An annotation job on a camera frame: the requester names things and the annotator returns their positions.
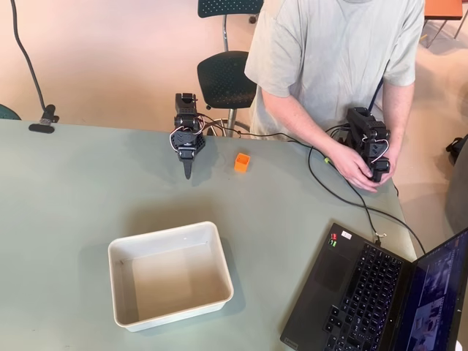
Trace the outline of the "person's right hand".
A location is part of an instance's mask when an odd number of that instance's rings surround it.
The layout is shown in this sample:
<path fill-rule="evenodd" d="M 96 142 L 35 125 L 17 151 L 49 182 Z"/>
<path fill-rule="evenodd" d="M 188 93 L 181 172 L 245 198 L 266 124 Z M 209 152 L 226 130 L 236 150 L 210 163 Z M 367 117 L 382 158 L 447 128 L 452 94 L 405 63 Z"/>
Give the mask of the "person's right hand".
<path fill-rule="evenodd" d="M 352 185 L 368 192 L 377 192 L 380 184 L 371 180 L 372 171 L 354 150 L 337 145 L 332 148 L 329 157 L 339 173 Z"/>

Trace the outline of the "person's left hand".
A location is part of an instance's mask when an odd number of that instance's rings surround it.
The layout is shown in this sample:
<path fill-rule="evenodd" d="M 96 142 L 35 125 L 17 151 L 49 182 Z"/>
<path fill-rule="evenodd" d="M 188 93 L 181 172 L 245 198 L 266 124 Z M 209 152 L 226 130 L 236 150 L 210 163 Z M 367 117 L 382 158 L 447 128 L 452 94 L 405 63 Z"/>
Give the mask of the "person's left hand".
<path fill-rule="evenodd" d="M 386 173 L 386 174 L 384 174 L 382 176 L 381 182 L 380 182 L 381 185 L 383 185 L 387 181 L 391 180 L 392 177 L 394 176 L 394 174 L 396 172 L 396 167 L 397 167 L 397 162 L 398 162 L 399 155 L 395 154 L 395 153 L 391 154 L 390 152 L 388 152 L 386 157 L 388 158 L 388 161 L 390 163 L 390 170 L 389 170 L 389 173 Z"/>

